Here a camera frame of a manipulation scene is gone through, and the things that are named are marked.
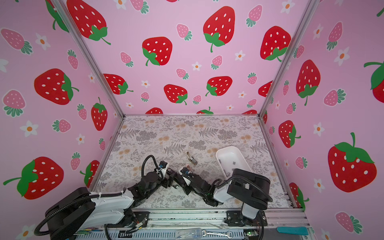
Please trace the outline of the white plastic tray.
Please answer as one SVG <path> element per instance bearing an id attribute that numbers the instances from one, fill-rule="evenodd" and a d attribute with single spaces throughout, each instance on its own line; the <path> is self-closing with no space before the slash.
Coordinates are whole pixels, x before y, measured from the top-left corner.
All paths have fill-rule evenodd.
<path id="1" fill-rule="evenodd" d="M 232 176 L 234 169 L 252 172 L 252 169 L 237 147 L 229 146 L 219 149 L 216 152 L 216 158 L 226 180 Z"/>

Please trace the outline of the black stapler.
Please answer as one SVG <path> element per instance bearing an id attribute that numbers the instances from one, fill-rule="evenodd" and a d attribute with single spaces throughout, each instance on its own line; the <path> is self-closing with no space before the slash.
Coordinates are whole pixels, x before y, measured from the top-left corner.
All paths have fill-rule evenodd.
<path id="1" fill-rule="evenodd" d="M 175 173 L 175 176 L 174 176 L 174 181 L 182 188 L 185 188 L 187 187 L 187 183 L 186 181 L 184 180 L 183 176 L 181 176 L 180 174 L 178 173 Z"/>

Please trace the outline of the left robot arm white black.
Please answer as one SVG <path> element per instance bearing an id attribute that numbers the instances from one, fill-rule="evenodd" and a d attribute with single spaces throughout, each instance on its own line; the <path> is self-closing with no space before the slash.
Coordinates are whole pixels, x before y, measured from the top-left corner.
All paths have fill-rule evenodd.
<path id="1" fill-rule="evenodd" d="M 90 192 L 81 187 L 50 207 L 36 226 L 35 236 L 65 240 L 99 225 L 126 227 L 134 221 L 132 209 L 143 204 L 160 187 L 172 186 L 177 172 L 164 161 L 143 174 L 135 185 L 114 193 Z"/>

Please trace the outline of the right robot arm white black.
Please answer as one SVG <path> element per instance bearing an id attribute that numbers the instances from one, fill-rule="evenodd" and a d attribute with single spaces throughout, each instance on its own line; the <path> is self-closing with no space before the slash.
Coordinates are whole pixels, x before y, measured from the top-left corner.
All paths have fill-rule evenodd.
<path id="1" fill-rule="evenodd" d="M 269 195 L 271 181 L 264 176 L 241 169 L 234 169 L 227 180 L 216 179 L 209 184 L 199 175 L 183 168 L 176 174 L 175 181 L 186 195 L 194 192 L 211 207 L 222 205 L 230 199 L 241 201 L 243 203 L 241 216 L 227 217 L 227 224 L 230 226 L 244 226 L 257 219 L 262 221 L 268 203 L 273 202 L 273 198 Z"/>

